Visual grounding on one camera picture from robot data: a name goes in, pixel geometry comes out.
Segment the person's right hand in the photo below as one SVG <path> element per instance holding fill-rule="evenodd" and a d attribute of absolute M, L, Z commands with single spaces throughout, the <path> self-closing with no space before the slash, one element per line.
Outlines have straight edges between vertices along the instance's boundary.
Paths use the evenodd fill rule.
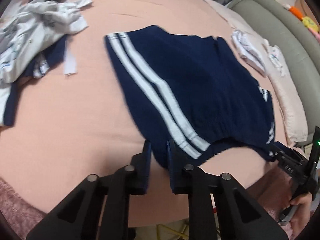
<path fill-rule="evenodd" d="M 290 239 L 295 239 L 308 224 L 311 216 L 310 207 L 312 202 L 312 194 L 310 192 L 301 194 L 295 199 L 292 199 L 292 194 L 287 192 L 285 194 L 286 204 L 285 207 L 289 205 L 298 206 L 295 214 L 293 215 L 290 225 L 292 234 Z"/>

